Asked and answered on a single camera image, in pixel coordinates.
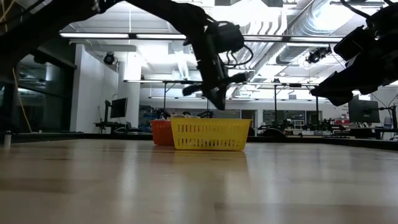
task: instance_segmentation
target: orange basket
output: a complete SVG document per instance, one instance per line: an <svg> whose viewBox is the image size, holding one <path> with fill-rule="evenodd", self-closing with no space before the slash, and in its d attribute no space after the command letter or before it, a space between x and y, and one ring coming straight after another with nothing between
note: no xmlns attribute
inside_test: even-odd
<svg viewBox="0 0 398 224"><path fill-rule="evenodd" d="M158 146L174 146L172 125L170 121L154 120L152 125L152 135L154 143Z"/></svg>

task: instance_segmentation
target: table surface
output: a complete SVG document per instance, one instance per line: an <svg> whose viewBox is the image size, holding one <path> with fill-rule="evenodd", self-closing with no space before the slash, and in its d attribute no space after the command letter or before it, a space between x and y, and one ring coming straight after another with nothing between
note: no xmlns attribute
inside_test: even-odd
<svg viewBox="0 0 398 224"><path fill-rule="evenodd" d="M15 144L0 152L0 223L397 223L398 154L249 143Z"/></svg>

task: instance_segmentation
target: metal pole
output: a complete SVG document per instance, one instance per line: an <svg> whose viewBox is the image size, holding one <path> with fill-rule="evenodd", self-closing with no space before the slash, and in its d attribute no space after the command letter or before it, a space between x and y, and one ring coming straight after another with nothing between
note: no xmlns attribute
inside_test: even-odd
<svg viewBox="0 0 398 224"><path fill-rule="evenodd" d="M275 103L275 124L278 122L278 115L277 115L277 106L276 106L276 86L274 86L274 103Z"/></svg>
<svg viewBox="0 0 398 224"><path fill-rule="evenodd" d="M166 85L167 83L164 83L163 110L166 110L166 93L167 93Z"/></svg>
<svg viewBox="0 0 398 224"><path fill-rule="evenodd" d="M319 100L317 97L317 124L319 124Z"/></svg>

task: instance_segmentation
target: ceiling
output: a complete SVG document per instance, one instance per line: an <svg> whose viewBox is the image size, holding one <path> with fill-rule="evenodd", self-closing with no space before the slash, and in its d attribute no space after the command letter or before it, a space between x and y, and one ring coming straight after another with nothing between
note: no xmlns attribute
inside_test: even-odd
<svg viewBox="0 0 398 224"><path fill-rule="evenodd" d="M17 0L23 6L28 6L36 0ZM274 9L266 7L261 0L242 0L232 6L216 6L215 0L176 0L177 2L189 2L204 8L204 10L216 20L229 20L241 24L243 34L252 34L253 29L259 22L269 21L269 27L264 34L275 34L277 31L273 25L288 24L297 14L310 2L310 0L297 0L296 6L289 6L283 9ZM342 16L343 6L338 6L338 10L332 15L334 19ZM376 12L376 8L367 8L367 13ZM286 21L277 20L280 17L286 17ZM364 19L356 14L349 16L349 19L342 26L330 35L344 36L351 32L355 27L364 24ZM121 2L113 6L106 13L94 16L86 21L74 22L66 26L62 32L133 32L133 33L177 33L177 31L166 21L143 11L127 2ZM254 31L254 34L261 34L261 31ZM145 78L169 77L173 71L178 70L178 61L183 60L189 70L196 70L196 62L193 54L183 56L171 54L169 45L171 41L165 40L74 40L75 42L85 44L86 49L102 56L109 49L117 49L115 56L123 61L127 57L127 51L131 46L137 47L137 52L142 57L142 73ZM271 48L272 44L262 47ZM260 51L260 46L256 45L253 50ZM288 67L284 67L280 72L271 74L268 80L280 78L286 82L312 82L319 83L334 71L342 70L341 64L344 61L338 55L329 55L316 65L309 65L305 62L306 54L295 58L295 62Z"/></svg>

